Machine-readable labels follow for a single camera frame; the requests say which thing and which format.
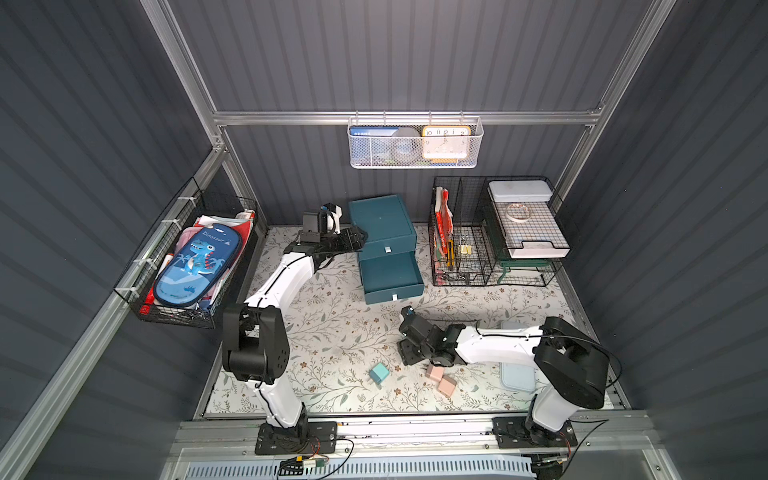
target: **red item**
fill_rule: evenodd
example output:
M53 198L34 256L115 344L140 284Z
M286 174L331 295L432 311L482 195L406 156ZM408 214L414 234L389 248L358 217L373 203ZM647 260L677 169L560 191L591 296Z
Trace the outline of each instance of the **red item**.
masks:
M234 263L236 263L237 260L240 258L240 255L243 253L243 249L245 248L246 244L248 243L248 237L250 237L250 232L251 232L251 230L253 230L253 219L254 219L255 216L256 216L256 214L251 214L250 221L242 222L240 225L237 225L235 227L230 227L232 230L235 230L236 232L238 232L238 234L240 235L240 238L243 239L243 241L240 242L240 251L237 252L237 257L235 257L235 262ZM202 228L204 228L203 225L200 225L199 223L195 223L194 227L185 229L184 233L187 233L187 241L189 241L189 239L191 239L192 236L195 233L197 233L198 231L200 231ZM184 245L186 245L186 244L187 244L186 241L183 242L183 243L180 243L180 242L177 243L176 244L176 248L174 250L174 255L176 253L178 253L178 251L181 250L181 248ZM219 282L224 281L224 279L227 278L227 275L229 275L229 273L225 273L219 279ZM211 288L208 290L207 295L205 297L203 297L203 299L210 298L211 295L213 295L214 290L216 289L217 285L218 285L218 282L216 282L214 285L212 285ZM154 304L154 288L150 288L149 289L149 293L147 294L147 298L144 299L144 305L142 305L141 308L139 309L139 313L141 315L149 315L150 309L151 309L153 304Z
M440 234L440 251L448 257L448 239L453 235L453 220L448 209L448 191L443 187L435 189L435 220Z

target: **blue book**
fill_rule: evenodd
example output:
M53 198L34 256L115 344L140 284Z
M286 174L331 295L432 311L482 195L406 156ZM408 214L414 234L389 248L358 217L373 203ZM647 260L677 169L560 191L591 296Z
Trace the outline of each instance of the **blue book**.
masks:
M157 278L155 299L179 308L197 302L235 261L240 241L238 232L221 223L197 232Z
M391 137L397 127L350 127L349 134L353 137Z

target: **drawer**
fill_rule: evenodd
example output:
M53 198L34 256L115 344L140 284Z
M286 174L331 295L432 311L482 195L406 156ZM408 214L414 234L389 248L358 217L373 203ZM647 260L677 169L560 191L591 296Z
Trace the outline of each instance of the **drawer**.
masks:
M424 294L424 280L414 252L359 260L366 303L391 302Z
M349 202L349 218L368 233L360 260L391 257L416 249L416 230L399 195Z

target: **clock face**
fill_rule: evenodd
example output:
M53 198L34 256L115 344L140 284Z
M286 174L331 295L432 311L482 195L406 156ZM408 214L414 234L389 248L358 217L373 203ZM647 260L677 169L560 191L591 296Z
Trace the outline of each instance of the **clock face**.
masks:
M428 160L461 160L469 155L466 125L429 125L422 129L422 156Z

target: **blue dinosaur pencil case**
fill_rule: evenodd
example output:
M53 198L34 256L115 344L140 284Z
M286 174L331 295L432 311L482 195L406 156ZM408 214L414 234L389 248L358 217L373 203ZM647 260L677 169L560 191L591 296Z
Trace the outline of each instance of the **blue dinosaur pencil case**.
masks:
M190 238L154 284L154 298L166 306L185 307L202 298L237 258L240 235L214 223Z

